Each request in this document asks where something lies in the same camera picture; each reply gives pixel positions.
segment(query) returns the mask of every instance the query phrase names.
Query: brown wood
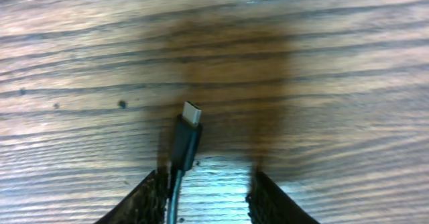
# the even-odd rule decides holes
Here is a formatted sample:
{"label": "brown wood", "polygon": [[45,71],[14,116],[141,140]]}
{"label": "brown wood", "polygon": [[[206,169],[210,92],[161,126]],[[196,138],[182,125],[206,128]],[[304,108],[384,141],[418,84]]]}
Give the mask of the brown wood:
{"label": "brown wood", "polygon": [[429,0],[0,0],[0,22],[0,223],[93,223],[185,100],[185,223],[248,223],[256,160],[321,223],[427,223]]}

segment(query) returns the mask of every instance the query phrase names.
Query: wood grain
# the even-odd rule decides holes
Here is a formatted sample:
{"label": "wood grain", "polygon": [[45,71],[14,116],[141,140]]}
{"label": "wood grain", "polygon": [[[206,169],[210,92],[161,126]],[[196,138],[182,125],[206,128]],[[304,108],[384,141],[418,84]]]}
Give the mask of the wood grain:
{"label": "wood grain", "polygon": [[0,22],[0,223],[93,223],[189,99],[185,223],[248,223],[255,160],[321,223],[429,218],[429,0],[0,0]]}

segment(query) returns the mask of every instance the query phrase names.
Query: usb cable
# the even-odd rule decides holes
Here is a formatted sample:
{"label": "usb cable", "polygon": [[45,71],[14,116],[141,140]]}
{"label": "usb cable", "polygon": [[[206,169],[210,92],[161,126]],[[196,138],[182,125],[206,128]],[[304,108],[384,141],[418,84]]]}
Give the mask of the usb cable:
{"label": "usb cable", "polygon": [[180,185],[186,171],[192,168],[202,133],[199,124],[201,109],[190,101],[185,102],[183,112],[177,116],[170,170],[170,191],[167,224],[176,224]]}

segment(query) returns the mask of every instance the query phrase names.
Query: dark spot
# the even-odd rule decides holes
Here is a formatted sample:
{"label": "dark spot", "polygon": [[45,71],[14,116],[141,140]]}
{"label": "dark spot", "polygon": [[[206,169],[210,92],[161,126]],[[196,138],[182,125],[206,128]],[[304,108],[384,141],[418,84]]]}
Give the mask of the dark spot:
{"label": "dark spot", "polygon": [[118,102],[118,106],[119,106],[120,108],[122,108],[122,109],[126,109],[126,108],[127,108],[127,102],[126,102],[126,101],[123,101],[123,100],[120,100],[120,101]]}

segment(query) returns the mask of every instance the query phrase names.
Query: silver connector tip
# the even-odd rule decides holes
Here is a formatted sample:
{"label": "silver connector tip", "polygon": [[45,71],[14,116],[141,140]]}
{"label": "silver connector tip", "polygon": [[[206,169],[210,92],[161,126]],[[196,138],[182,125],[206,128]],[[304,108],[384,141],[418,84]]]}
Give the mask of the silver connector tip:
{"label": "silver connector tip", "polygon": [[193,126],[197,126],[201,117],[201,109],[190,101],[185,102],[183,106],[182,118]]}

